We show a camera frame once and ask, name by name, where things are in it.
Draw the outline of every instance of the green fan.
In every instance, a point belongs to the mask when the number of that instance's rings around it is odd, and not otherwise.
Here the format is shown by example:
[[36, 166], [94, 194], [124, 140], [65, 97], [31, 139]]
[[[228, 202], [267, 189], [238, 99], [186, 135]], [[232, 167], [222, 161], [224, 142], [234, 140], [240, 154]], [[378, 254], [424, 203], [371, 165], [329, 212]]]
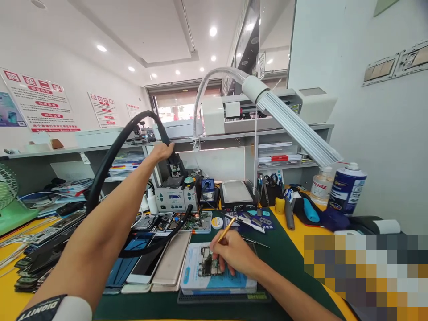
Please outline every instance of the green fan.
[[0, 235], [6, 234], [37, 217], [38, 210], [29, 210], [16, 199], [18, 182], [15, 174], [0, 164]]

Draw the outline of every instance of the sleeve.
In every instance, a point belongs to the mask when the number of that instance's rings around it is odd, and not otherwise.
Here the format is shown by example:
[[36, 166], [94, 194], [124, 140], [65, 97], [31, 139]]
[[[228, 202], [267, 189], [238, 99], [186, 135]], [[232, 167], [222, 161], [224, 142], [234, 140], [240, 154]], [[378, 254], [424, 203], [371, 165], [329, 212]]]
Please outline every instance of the sleeve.
[[76, 296], [60, 295], [25, 310], [17, 321], [91, 321], [89, 303]]

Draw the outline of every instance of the hand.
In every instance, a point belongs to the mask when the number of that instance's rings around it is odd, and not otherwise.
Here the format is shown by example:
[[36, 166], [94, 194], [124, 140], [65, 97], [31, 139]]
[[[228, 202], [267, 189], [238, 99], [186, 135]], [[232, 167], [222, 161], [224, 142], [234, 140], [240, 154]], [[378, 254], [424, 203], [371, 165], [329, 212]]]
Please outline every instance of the hand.
[[149, 157], [155, 159], [156, 162], [163, 161], [171, 156], [174, 145], [175, 143], [170, 143], [169, 146], [167, 146], [165, 143], [155, 145], [155, 148], [152, 150]]
[[210, 244], [213, 259], [219, 258], [220, 270], [222, 272], [225, 271], [226, 261], [227, 267], [233, 276], [235, 275], [235, 270], [237, 270], [247, 277], [255, 279], [256, 272], [263, 262], [235, 230], [228, 231], [221, 242], [217, 243], [222, 232], [223, 230], [220, 230]]

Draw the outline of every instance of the plastic bottle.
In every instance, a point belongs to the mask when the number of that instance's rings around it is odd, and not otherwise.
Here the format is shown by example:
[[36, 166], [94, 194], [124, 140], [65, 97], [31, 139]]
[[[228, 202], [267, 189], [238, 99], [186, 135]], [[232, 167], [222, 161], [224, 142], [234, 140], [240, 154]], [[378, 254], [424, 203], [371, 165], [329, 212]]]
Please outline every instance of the plastic bottle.
[[337, 170], [331, 189], [328, 210], [336, 210], [344, 215], [352, 215], [360, 198], [367, 174], [361, 171], [357, 163]]
[[285, 214], [285, 200], [283, 195], [280, 195], [275, 199], [275, 212], [278, 215]]
[[321, 169], [320, 173], [313, 177], [311, 188], [311, 199], [315, 204], [327, 205], [330, 197], [333, 178], [331, 177], [330, 166]]
[[140, 211], [143, 213], [149, 209], [147, 202], [147, 194], [144, 194], [143, 200], [141, 201]]
[[152, 214], [159, 213], [159, 210], [157, 209], [157, 204], [156, 204], [156, 196], [153, 194], [153, 191], [151, 188], [148, 189], [147, 203], [150, 209], [150, 213]]

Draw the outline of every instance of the forearm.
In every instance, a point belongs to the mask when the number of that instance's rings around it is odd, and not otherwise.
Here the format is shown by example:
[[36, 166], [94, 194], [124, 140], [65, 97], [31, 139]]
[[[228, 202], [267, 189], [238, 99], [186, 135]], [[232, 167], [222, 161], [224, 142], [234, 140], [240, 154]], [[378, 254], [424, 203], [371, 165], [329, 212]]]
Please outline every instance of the forearm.
[[46, 298], [68, 294], [85, 299], [95, 311], [156, 164], [157, 159], [146, 158], [83, 220], [27, 308]]
[[146, 158], [86, 217], [73, 233], [67, 248], [77, 246], [80, 251], [92, 254], [106, 247], [112, 256], [117, 257], [139, 211], [156, 164], [157, 160]]
[[340, 320], [293, 283], [260, 261], [255, 279], [278, 301], [293, 320]]

